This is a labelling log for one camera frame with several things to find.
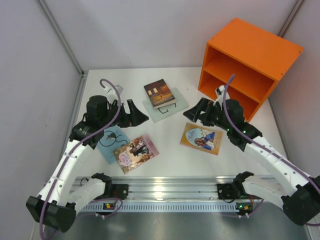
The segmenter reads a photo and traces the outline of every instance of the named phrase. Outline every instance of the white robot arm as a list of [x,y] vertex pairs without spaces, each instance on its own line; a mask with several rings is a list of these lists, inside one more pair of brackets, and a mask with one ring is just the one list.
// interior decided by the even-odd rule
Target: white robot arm
[[[113,88],[117,88],[118,92],[122,91],[120,86]],[[108,87],[104,87],[104,90],[107,97],[90,97],[86,113],[72,128],[64,154],[49,181],[37,196],[30,196],[26,202],[26,207],[36,222],[63,233],[72,226],[81,209],[92,200],[113,197],[111,194],[115,185],[103,173],[94,174],[83,186],[70,193],[82,164],[90,161],[90,154],[104,136],[103,129],[109,125],[135,127],[149,119],[137,109],[131,99],[127,100],[130,109],[127,114],[123,104],[118,106],[117,99],[120,98],[115,90]]]
[[192,122],[199,119],[204,126],[218,126],[226,130],[232,144],[257,160],[279,182],[271,183],[251,172],[240,173],[231,184],[233,199],[257,196],[283,209],[297,225],[305,225],[320,213],[320,176],[311,177],[277,152],[257,128],[245,121],[243,108],[238,101],[230,99],[228,93],[225,93],[224,106],[224,91],[225,86],[218,87],[215,90],[216,101],[202,98],[183,115]]

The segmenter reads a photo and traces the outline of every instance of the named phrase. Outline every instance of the book cover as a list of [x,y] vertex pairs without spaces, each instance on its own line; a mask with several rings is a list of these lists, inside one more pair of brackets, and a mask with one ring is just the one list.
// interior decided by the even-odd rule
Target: book cover
[[187,123],[181,138],[181,145],[218,155],[223,132],[208,127]]
[[172,88],[171,92],[174,95],[176,101],[174,104],[154,109],[154,107],[148,99],[142,102],[154,123],[157,123],[167,117],[170,117],[171,115],[180,112],[181,110],[188,107],[187,101],[177,88]]
[[172,94],[168,85],[163,79],[145,85],[144,89],[154,109],[174,104],[176,102],[174,95]]
[[99,140],[96,147],[99,149],[108,164],[113,164],[117,161],[114,155],[114,150],[128,144],[129,142],[129,138],[120,127],[112,126],[104,130],[104,136]]
[[119,147],[113,153],[125,174],[159,154],[147,134],[143,134],[128,144]]

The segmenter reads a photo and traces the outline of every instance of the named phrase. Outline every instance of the gray wall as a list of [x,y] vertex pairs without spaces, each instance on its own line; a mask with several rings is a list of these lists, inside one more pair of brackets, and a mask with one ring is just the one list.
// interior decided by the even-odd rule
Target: gray wall
[[35,0],[0,1],[0,73],[0,239],[25,240],[80,79]]
[[271,95],[291,160],[320,175],[320,1],[306,0],[285,38],[304,52]]
[[277,34],[296,0],[46,0],[84,70],[197,67],[234,17]]

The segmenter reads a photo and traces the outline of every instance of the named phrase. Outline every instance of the orange shelf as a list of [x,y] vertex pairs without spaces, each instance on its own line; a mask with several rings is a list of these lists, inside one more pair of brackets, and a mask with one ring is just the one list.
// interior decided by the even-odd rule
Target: orange shelf
[[[204,93],[208,97],[213,95],[215,96],[215,89],[220,87],[221,85],[224,85],[225,83],[207,72],[203,72],[203,75],[204,82],[203,85],[199,88],[200,92]],[[228,93],[230,95],[230,98],[237,99],[241,106],[246,106],[246,108],[243,109],[244,117],[246,119],[249,119],[256,110],[259,103],[237,91],[231,86],[229,86],[228,88]]]
[[204,67],[204,70],[223,81],[228,82],[230,76],[235,74],[231,87],[247,95],[249,98],[260,102],[264,99],[266,92],[275,81],[261,73],[243,65],[233,58],[210,47],[211,51],[217,51],[214,58]]
[[239,18],[229,22],[208,44],[275,81],[284,76],[304,50]]
[[235,18],[207,42],[198,90],[216,99],[215,89],[235,74],[228,93],[250,121],[302,51],[295,43]]

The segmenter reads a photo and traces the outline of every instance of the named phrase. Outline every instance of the tabletop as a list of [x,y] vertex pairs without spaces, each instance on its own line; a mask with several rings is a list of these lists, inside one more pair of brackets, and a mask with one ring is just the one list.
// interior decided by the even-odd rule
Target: tabletop
[[[127,113],[129,113],[129,108],[126,100],[132,99],[141,112],[149,115],[143,105],[143,101],[148,99],[144,85],[160,79],[164,79],[170,88],[178,88],[189,107],[156,123],[150,118],[139,126],[122,128],[122,131],[131,140],[145,133],[150,136],[159,151],[159,155],[145,164],[124,174],[117,162],[108,164],[96,148],[82,165],[78,176],[84,177],[95,173],[105,173],[110,177],[208,177],[235,176],[245,171],[252,172],[255,175],[268,175],[267,170],[257,161],[231,144],[225,132],[218,155],[180,145],[185,125],[190,123],[183,116],[183,112],[194,107],[201,97],[206,97],[198,91],[200,74],[201,67],[90,70],[86,79],[77,122],[81,121],[83,114],[86,112],[86,104],[91,96],[106,94],[99,84],[102,78],[110,80],[114,85],[123,87],[121,101],[125,103],[124,108]],[[269,101],[264,102],[250,123],[262,132],[275,149],[285,155]]]

